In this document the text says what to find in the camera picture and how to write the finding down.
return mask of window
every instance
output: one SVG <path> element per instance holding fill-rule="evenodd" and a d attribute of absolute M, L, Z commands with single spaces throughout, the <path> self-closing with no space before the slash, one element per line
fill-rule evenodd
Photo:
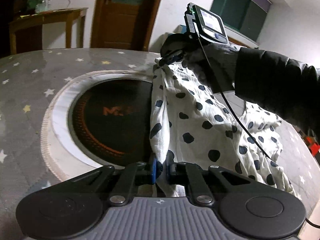
<path fill-rule="evenodd" d="M 265 8 L 252 0 L 213 0 L 210 11 L 219 15 L 226 26 L 256 41 L 270 6 L 269 1 L 267 5 L 265 0 L 257 1 Z"/>

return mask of orange logo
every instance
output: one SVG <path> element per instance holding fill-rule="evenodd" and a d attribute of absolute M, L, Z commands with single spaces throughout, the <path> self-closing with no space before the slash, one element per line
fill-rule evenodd
<path fill-rule="evenodd" d="M 124 116 L 133 113 L 132 106 L 114 106 L 111 109 L 108 107 L 103 107 L 103 115 L 115 115 Z"/>

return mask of gray table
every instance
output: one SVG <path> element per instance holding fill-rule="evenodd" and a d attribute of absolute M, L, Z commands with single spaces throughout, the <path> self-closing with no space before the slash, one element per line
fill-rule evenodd
<path fill-rule="evenodd" d="M 158 54 L 129 50 L 53 49 L 0 59 L 0 239 L 23 237 L 14 214 L 21 198 L 59 182 L 40 151 L 42 119 L 53 96 L 70 78 L 105 69 L 147 71 L 155 57 Z M 227 98 L 241 115 L 244 102 L 234 93 Z M 309 216 L 320 195 L 320 168 L 290 124 L 284 122 L 277 131 L 284 145 L 279 165 Z"/>

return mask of wooden table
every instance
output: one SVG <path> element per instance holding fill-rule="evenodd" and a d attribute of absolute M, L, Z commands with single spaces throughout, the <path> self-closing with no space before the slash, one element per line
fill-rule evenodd
<path fill-rule="evenodd" d="M 71 34 L 73 21 L 81 18 L 80 21 L 80 47 L 83 48 L 83 33 L 85 15 L 88 8 L 70 8 L 62 10 L 45 11 L 39 14 L 26 16 L 22 19 L 17 19 L 9 23 L 10 34 L 10 51 L 11 55 L 17 54 L 16 47 L 16 31 L 30 28 L 37 25 L 47 23 L 66 23 L 66 48 L 71 48 Z"/>

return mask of yellow star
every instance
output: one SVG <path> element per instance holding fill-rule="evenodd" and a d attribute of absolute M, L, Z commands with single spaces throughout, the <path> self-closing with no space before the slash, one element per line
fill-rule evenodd
<path fill-rule="evenodd" d="M 26 113 L 26 112 L 30 112 L 30 106 L 29 105 L 26 105 L 24 108 L 23 108 L 23 111 Z"/>

